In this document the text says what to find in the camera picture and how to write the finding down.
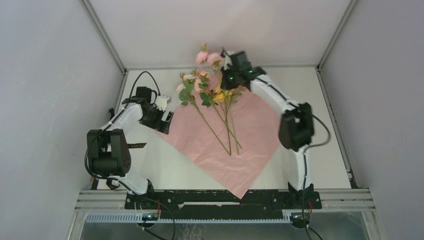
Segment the pink rose stem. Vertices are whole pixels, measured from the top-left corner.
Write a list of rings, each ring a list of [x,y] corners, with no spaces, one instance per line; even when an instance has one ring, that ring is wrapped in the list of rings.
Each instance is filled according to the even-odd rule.
[[[200,47],[200,52],[196,55],[195,61],[200,65],[207,65],[213,70],[212,75],[212,86],[216,87],[221,84],[222,74],[221,67],[224,65],[224,60],[221,54],[218,52],[210,52],[207,44],[203,44]]]

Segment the pink wrapping paper sheet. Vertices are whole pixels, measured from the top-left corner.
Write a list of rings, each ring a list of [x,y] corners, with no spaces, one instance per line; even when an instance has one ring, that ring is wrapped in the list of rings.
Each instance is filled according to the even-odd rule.
[[[222,90],[207,71],[180,77],[181,104],[162,138],[242,198],[279,148],[279,117],[245,88]]]

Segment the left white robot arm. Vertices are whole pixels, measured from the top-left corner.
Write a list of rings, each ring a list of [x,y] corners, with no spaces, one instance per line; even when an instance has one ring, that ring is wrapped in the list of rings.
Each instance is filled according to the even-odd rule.
[[[156,203],[151,181],[131,169],[130,149],[143,148],[145,143],[127,143],[126,134],[140,124],[162,134],[169,134],[174,113],[167,109],[171,97],[162,95],[159,88],[133,84],[129,97],[121,103],[118,113],[99,129],[86,135],[87,149],[84,167],[94,179],[118,182],[137,202],[149,209]]]

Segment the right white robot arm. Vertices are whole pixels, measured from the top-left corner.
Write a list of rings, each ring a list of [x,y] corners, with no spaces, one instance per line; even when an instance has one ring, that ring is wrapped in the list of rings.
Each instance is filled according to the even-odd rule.
[[[314,193],[309,151],[327,145],[331,132],[309,103],[299,103],[279,89],[260,66],[253,67],[245,51],[222,50],[221,88],[245,87],[261,97],[280,116],[278,139],[290,152],[289,203],[302,208]]]

